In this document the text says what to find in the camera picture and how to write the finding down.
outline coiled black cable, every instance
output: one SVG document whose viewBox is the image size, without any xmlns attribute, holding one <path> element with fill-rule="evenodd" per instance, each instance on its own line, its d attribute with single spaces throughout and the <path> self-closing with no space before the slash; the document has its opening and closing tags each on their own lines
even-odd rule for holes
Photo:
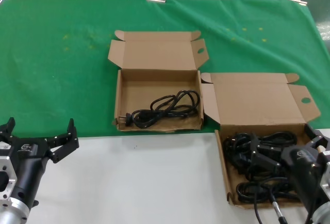
<svg viewBox="0 0 330 224">
<path fill-rule="evenodd" d="M 182 104 L 177 105 L 177 103 L 184 97 L 188 96 L 191 100 L 191 105 Z M 154 105 L 158 102 L 166 100 L 165 102 L 159 104 L 156 108 Z M 129 126 L 132 123 L 139 127 L 140 129 L 145 129 L 154 125 L 157 121 L 164 117 L 180 117 L 187 118 L 198 114 L 198 105 L 201 101 L 200 95 L 194 90 L 181 90 L 177 95 L 167 95 L 156 99 L 150 105 L 150 109 L 139 109 L 134 111 L 132 114 L 126 114 L 125 125 Z"/>
<path fill-rule="evenodd" d="M 296 135 L 289 131 L 277 132 L 268 136 L 258 137 L 260 145 L 274 148 L 285 148 L 296 145 Z M 249 181 L 262 181 L 270 176 L 281 177 L 282 174 L 272 175 L 271 172 L 259 166 L 251 166 L 252 151 L 250 149 L 252 136 L 248 133 L 238 133 L 224 141 L 224 155 L 239 172 L 245 174 Z M 279 162 L 279 158 L 270 157 Z"/>
<path fill-rule="evenodd" d="M 269 136 L 258 137 L 259 144 L 280 150 L 296 145 L 297 138 L 292 132 L 277 132 Z M 258 165 L 252 164 L 251 150 L 252 135 L 247 133 L 236 134 L 224 141 L 224 155 L 239 172 L 245 174 L 248 182 L 236 186 L 238 200 L 243 203 L 254 204 L 258 222 L 262 224 L 258 214 L 257 204 L 274 202 L 277 198 L 286 198 L 299 201 L 293 193 L 293 187 L 289 184 L 283 170 L 268 171 Z M 281 158 L 275 153 L 264 154 L 280 163 Z"/>
</svg>

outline cardboard box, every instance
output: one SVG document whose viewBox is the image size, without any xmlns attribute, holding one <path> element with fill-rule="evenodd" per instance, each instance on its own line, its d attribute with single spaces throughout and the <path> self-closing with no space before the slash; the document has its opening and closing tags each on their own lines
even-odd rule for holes
<svg viewBox="0 0 330 224">
<path fill-rule="evenodd" d="M 235 133 L 264 136 L 279 131 L 297 135 L 298 144 L 309 138 L 304 132 L 306 122 L 318 117 L 320 112 L 305 86 L 292 85 L 297 74 L 282 73 L 202 73 L 204 112 L 221 124 L 216 131 L 222 164 L 227 201 L 244 209 L 253 204 L 238 201 L 236 186 L 247 182 L 244 175 L 224 159 L 222 142 Z M 297 206 L 296 202 L 279 200 L 281 206 Z M 258 207 L 269 207 L 270 203 Z"/>
<path fill-rule="evenodd" d="M 198 68 L 209 58 L 204 39 L 198 39 L 201 32 L 117 30 L 115 35 L 120 41 L 111 41 L 108 59 L 121 68 L 114 113 L 118 130 L 172 132 L 201 129 L 204 114 Z M 154 100 L 176 95 L 180 90 L 195 90 L 200 94 L 198 115 L 186 119 L 163 118 L 146 129 L 119 122 L 119 116 L 138 109 L 150 109 Z M 191 104 L 191 100 L 185 96 L 179 104 Z"/>
</svg>

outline green table cover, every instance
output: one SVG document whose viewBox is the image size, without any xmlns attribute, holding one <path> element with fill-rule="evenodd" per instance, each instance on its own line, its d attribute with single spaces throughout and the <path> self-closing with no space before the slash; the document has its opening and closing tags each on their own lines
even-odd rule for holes
<svg viewBox="0 0 330 224">
<path fill-rule="evenodd" d="M 308 7 L 288 0 L 4 0 L 0 5 L 0 124 L 19 136 L 123 134 L 111 123 L 116 29 L 200 30 L 210 60 L 201 72 L 295 72 L 330 127 L 330 56 Z M 218 125 L 207 119 L 202 132 Z"/>
</svg>

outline box lid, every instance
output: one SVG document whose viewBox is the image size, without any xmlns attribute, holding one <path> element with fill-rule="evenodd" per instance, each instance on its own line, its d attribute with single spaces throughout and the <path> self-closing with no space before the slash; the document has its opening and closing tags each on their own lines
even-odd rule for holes
<svg viewBox="0 0 330 224">
<path fill-rule="evenodd" d="M 306 123 L 318 116 L 297 74 L 202 73 L 204 113 L 221 125 Z"/>
<path fill-rule="evenodd" d="M 108 59 L 123 69 L 196 70 L 209 58 L 200 31 L 115 35 L 121 41 L 111 41 Z"/>
</svg>

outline white table surface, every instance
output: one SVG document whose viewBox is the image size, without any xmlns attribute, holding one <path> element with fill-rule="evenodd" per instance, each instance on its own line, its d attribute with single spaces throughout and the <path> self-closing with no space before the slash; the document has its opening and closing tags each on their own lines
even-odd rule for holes
<svg viewBox="0 0 330 224">
<path fill-rule="evenodd" d="M 330 136 L 330 129 L 322 130 Z M 253 210 L 226 201 L 214 133 L 79 139 L 80 148 L 49 162 L 27 224 L 257 223 Z M 304 223 L 302 207 L 283 209 Z M 278 224 L 273 209 L 263 224 Z"/>
</svg>

